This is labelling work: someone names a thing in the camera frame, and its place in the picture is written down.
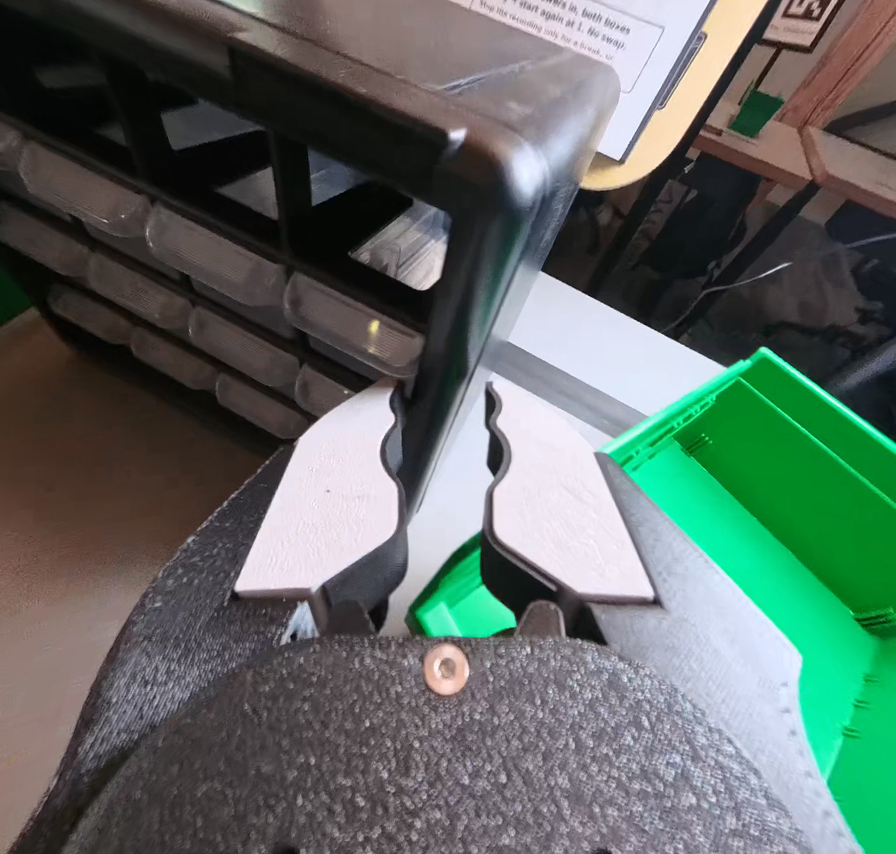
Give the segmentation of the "set of clear drawers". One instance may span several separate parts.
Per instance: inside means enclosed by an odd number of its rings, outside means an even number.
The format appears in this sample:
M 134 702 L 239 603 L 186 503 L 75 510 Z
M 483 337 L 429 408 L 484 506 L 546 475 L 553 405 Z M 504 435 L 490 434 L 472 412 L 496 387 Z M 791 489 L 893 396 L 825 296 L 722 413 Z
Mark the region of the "set of clear drawers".
M 2 259 L 74 347 L 250 434 L 292 441 L 423 335 L 2 121 Z

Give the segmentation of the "pale desk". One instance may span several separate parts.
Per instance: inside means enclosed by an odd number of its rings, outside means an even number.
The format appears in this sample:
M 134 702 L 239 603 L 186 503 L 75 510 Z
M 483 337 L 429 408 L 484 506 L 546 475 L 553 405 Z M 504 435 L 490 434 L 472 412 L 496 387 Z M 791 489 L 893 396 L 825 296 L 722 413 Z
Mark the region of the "pale desk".
M 512 344 L 642 415 L 723 366 L 545 274 Z M 1 850 L 44 797 L 135 603 L 265 457 L 64 345 L 28 311 L 2 329 Z M 386 632 L 476 533 L 490 480 L 480 401 L 409 524 Z

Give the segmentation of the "black drawer cabinet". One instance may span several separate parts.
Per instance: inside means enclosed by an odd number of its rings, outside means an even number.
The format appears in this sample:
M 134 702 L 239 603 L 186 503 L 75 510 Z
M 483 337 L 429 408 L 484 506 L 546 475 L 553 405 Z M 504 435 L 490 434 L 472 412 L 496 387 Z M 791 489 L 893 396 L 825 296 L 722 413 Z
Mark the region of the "black drawer cabinet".
M 617 98 L 446 0 L 2 0 L 2 120 L 423 335 L 410 513 Z M 415 203 L 451 220 L 427 291 L 350 258 Z

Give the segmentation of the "printed tag sign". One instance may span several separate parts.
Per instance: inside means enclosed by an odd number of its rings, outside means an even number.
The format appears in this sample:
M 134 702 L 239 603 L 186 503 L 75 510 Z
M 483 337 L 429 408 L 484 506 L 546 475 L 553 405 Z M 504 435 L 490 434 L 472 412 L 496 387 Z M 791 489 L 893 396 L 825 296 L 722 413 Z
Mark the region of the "printed tag sign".
M 844 0 L 782 0 L 760 41 L 761 45 L 811 54 Z

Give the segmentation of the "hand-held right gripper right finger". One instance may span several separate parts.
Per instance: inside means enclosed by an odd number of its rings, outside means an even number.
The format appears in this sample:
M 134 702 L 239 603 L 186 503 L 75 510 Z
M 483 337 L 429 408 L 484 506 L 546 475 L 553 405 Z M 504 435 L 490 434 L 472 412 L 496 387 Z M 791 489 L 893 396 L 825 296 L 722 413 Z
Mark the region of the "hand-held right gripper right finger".
M 579 424 L 510 381 L 490 381 L 485 426 L 481 575 L 518 630 L 539 610 L 559 634 L 599 634 L 601 609 L 655 610 L 655 583 Z

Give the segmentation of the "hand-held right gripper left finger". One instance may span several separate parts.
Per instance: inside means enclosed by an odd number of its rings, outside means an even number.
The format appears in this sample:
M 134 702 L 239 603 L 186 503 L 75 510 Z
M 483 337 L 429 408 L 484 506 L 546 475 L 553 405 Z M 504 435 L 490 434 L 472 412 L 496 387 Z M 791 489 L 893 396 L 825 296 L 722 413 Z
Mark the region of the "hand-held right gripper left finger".
M 400 384 L 382 379 L 297 440 L 233 592 L 307 603 L 317 628 L 335 612 L 376 618 L 406 576 L 408 507 Z

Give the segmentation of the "wooden side table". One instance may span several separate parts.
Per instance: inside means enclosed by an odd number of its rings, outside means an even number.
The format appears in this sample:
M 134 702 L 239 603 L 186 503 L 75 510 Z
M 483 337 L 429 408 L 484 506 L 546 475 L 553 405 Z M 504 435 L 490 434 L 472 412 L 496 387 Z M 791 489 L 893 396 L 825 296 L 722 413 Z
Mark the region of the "wooden side table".
M 788 188 L 813 182 L 799 130 L 782 123 L 770 121 L 753 139 L 705 126 L 692 147 Z
M 800 131 L 814 182 L 859 207 L 895 218 L 895 160 L 817 128 Z

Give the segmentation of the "clear plastic drawer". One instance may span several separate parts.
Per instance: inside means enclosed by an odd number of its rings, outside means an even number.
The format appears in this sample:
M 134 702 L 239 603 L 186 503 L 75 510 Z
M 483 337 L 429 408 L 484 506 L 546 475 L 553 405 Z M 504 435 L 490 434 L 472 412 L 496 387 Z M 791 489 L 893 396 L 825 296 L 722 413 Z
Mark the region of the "clear plastic drawer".
M 450 231 L 443 211 L 415 203 L 355 247 L 350 258 L 415 291 L 427 291 L 442 276 Z

